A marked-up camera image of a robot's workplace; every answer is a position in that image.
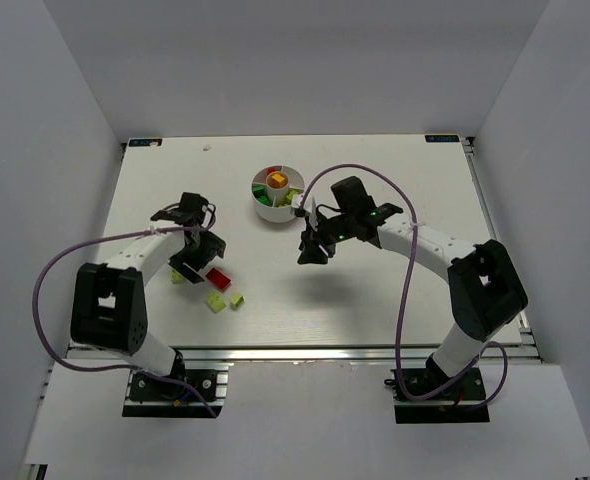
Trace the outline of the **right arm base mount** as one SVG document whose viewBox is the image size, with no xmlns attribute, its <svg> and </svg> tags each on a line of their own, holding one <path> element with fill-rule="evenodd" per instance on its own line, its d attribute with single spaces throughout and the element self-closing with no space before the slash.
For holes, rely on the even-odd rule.
<svg viewBox="0 0 590 480">
<path fill-rule="evenodd" d="M 395 422 L 398 425 L 444 425 L 489 423 L 486 389 L 478 368 L 473 368 L 455 386 L 436 396 L 423 400 L 410 400 L 397 385 L 397 374 L 392 370 L 384 379 L 391 390 Z"/>
</svg>

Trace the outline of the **red lego brick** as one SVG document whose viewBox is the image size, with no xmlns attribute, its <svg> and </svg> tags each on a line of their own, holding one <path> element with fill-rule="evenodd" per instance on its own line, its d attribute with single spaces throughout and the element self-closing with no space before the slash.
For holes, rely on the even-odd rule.
<svg viewBox="0 0 590 480">
<path fill-rule="evenodd" d="M 225 291 L 231 284 L 231 279 L 215 267 L 206 273 L 206 279 L 220 291 Z"/>
</svg>

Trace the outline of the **red and orange lego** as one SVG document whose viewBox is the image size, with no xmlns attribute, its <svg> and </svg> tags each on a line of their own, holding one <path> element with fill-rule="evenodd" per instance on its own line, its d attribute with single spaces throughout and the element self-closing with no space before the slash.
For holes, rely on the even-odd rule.
<svg viewBox="0 0 590 480">
<path fill-rule="evenodd" d="M 266 170 L 266 174 L 268 176 L 273 175 L 273 174 L 281 174 L 281 172 L 282 171 L 280 168 L 273 168 L 273 167 L 270 167 Z"/>
</svg>

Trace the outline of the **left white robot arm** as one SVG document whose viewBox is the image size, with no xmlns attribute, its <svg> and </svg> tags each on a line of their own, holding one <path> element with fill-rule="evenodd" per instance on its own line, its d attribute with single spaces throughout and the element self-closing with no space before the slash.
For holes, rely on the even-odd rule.
<svg viewBox="0 0 590 480">
<path fill-rule="evenodd" d="M 145 287 L 165 265 L 185 280 L 205 281 L 201 271 L 223 257 L 226 243 L 210 231 L 215 207 L 196 193 L 151 217 L 147 231 L 103 263 L 77 272 L 70 333 L 73 341 L 110 351 L 160 377 L 179 372 L 178 353 L 148 330 Z"/>
</svg>

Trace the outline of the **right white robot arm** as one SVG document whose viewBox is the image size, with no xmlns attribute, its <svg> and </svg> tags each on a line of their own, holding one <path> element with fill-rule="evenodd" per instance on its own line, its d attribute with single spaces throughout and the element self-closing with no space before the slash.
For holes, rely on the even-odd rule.
<svg viewBox="0 0 590 480">
<path fill-rule="evenodd" d="M 298 262 L 325 265 L 339 243 L 351 239 L 400 254 L 444 280 L 449 288 L 454 325 L 426 361 L 414 396 L 444 390 L 462 376 L 482 349 L 528 304 L 528 297 L 505 246 L 446 235 L 412 220 L 402 207 L 377 205 L 362 181 L 351 176 L 335 183 L 332 216 L 302 194 L 292 198 L 293 213 L 304 219 Z"/>
</svg>

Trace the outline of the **orange lego brick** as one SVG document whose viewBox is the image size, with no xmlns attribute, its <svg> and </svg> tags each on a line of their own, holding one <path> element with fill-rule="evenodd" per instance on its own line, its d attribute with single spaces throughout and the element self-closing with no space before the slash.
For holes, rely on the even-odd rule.
<svg viewBox="0 0 590 480">
<path fill-rule="evenodd" d="M 267 177 L 267 185 L 272 189 L 285 188 L 289 183 L 289 179 L 282 172 L 273 172 Z"/>
</svg>

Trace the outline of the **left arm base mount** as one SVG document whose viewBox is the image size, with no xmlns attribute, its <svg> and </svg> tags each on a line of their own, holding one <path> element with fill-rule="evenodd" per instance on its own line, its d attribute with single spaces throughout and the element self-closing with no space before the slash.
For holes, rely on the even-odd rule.
<svg viewBox="0 0 590 480">
<path fill-rule="evenodd" d="M 185 382 L 206 401 L 217 417 L 224 405 L 229 366 L 197 364 L 186 370 Z M 131 374 L 122 408 L 125 418 L 213 419 L 204 403 L 185 387 L 163 384 L 141 373 Z"/>
</svg>

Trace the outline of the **green long lego brick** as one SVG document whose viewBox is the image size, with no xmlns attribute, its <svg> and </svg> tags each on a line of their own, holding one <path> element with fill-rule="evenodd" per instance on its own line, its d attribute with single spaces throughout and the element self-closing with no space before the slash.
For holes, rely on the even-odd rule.
<svg viewBox="0 0 590 480">
<path fill-rule="evenodd" d="M 267 185 L 266 184 L 253 184 L 251 186 L 251 192 L 253 197 L 257 202 L 262 205 L 272 207 L 273 201 L 269 198 L 267 194 Z"/>
</svg>

